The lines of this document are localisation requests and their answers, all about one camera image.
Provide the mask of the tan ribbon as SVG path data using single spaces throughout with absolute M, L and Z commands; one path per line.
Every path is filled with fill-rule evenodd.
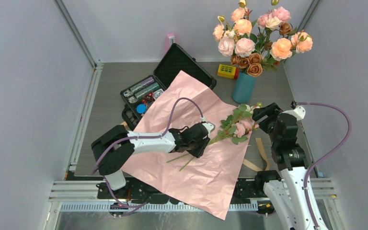
M 250 162 L 247 159 L 243 159 L 243 166 L 246 166 L 247 168 L 255 171 L 255 172 L 260 172 L 260 171 L 269 171 L 270 170 L 270 162 L 269 159 L 267 157 L 267 154 L 265 152 L 264 146 L 263 146 L 263 142 L 261 138 L 255 138 L 256 141 L 256 145 L 260 154 L 261 159 L 264 162 L 265 168 L 261 169 L 260 167 L 256 166 L 255 164 L 253 164 L 252 162 Z

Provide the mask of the white rose stem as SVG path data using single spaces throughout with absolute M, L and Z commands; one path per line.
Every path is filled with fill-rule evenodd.
M 225 139 L 230 139 L 235 145 L 249 140 L 248 135 L 259 127 L 259 125 L 252 120 L 253 111 L 261 107 L 261 103 L 257 103 L 254 106 L 240 104 L 233 110 L 231 115 L 228 115 L 226 120 L 220 121 L 221 130 L 219 130 L 217 135 L 209 141 L 207 146 Z

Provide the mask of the pink wrapping paper sheet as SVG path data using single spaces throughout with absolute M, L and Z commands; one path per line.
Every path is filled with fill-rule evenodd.
M 201 116 L 219 127 L 220 121 L 234 109 L 205 84 L 181 71 L 144 114 L 135 132 L 190 127 Z M 168 196 L 224 220 L 247 146 L 247 141 L 235 145 L 225 139 L 207 146 L 198 159 L 185 152 L 134 154 L 122 170 Z

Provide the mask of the peach rose stem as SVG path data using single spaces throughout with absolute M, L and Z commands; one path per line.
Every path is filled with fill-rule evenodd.
M 270 46 L 265 66 L 275 69 L 288 58 L 311 51 L 312 47 L 313 39 L 305 31 L 296 32 L 290 38 L 279 38 Z

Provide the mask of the pink rose stem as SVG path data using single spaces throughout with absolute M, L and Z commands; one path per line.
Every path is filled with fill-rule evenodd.
M 225 122 L 226 125 L 221 125 L 221 130 L 209 141 L 207 146 L 228 138 L 232 140 L 232 143 L 237 145 L 247 141 L 248 135 L 259 128 L 259 124 L 250 117 L 241 120 L 233 118 L 231 121 L 225 120 Z

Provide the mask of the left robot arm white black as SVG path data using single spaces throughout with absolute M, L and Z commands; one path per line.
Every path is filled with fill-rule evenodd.
M 148 152 L 188 152 L 199 158 L 210 141 L 215 129 L 211 122 L 201 122 L 182 129 L 170 128 L 163 133 L 137 133 L 117 125 L 91 144 L 96 160 L 94 171 L 110 185 L 109 192 L 116 198 L 123 198 L 128 186 L 122 166 L 134 154 Z

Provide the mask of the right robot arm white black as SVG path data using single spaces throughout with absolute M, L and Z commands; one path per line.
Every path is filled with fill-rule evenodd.
M 253 109 L 252 119 L 269 135 L 277 170 L 260 171 L 254 190 L 273 204 L 286 230 L 325 230 L 326 224 L 312 191 L 309 163 L 297 143 L 298 121 L 306 112 L 302 106 L 283 111 L 276 103 Z

